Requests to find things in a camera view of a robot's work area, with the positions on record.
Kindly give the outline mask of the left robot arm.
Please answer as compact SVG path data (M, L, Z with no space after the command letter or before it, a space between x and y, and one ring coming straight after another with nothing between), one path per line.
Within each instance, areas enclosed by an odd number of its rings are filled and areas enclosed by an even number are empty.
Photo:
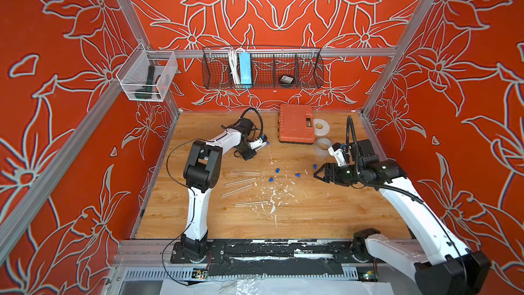
M263 118L254 107L245 109L236 122L222 129L223 132L213 139L191 139L178 145L166 158L168 161L174 151L191 144L183 170L185 183L180 183L188 189L189 199L188 220L180 234L180 251L195 263L209 255L207 212L212 189L221 175L222 157L234 149L237 157L249 161L257 155L257 150L268 144Z

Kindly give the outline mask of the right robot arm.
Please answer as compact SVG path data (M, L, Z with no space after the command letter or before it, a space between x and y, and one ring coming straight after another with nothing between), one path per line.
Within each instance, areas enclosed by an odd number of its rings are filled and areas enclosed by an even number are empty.
M353 259L389 264L414 281L422 294L480 293L491 267L488 257L471 250L450 231L395 161L380 160L368 139L357 139L351 116L345 143L335 143L328 152L335 161L323 164L315 178L342 187L375 189L399 213L422 250L415 252L367 228L353 235Z

